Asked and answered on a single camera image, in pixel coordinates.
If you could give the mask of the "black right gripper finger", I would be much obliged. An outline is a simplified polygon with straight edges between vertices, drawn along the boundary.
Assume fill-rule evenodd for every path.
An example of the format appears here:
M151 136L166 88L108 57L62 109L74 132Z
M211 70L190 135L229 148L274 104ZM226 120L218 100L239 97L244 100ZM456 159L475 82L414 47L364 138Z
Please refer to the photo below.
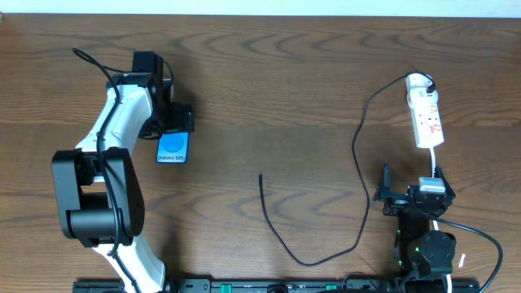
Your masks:
M390 168L388 163L383 164L383 171L378 185L378 195L387 195L391 192Z
M444 187L445 187L445 193L447 195L452 195L453 189L451 188L450 184L447 182L440 166L435 167L434 175L435 175L435 178L439 178L443 182Z

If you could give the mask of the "blue Galaxy smartphone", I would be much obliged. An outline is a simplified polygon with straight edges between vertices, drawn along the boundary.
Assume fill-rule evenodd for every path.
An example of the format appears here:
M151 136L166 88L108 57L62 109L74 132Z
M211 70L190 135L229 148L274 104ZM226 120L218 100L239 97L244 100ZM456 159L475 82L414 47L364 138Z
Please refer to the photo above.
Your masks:
M166 133L158 142L156 162L160 164L184 164L187 161L189 134Z

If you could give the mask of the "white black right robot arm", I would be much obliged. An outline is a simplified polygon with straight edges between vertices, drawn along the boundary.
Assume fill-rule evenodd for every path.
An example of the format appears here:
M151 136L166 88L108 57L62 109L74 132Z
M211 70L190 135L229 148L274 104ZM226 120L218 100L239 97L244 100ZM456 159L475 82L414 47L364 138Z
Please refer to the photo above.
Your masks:
M417 185L398 193L392 191L390 168L385 164L374 199L384 203L383 215L398 219L394 256L401 269L400 282L435 280L453 272L456 239L431 228L431 222L455 199L441 168L435 168L433 177L420 177Z

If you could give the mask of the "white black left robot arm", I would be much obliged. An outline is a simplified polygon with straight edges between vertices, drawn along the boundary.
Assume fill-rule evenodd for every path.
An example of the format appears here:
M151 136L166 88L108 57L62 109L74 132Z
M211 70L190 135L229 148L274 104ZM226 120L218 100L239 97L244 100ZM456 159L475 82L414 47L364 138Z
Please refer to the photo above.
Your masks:
M184 164L195 130L191 106L173 101L171 67L153 51L136 51L124 71L73 53L107 78L107 101L77 145L56 151L51 162L59 223L66 238L103 256L118 282L77 282L75 292L177 292L179 282L142 234L145 203L131 155L137 140L156 140L156 160Z

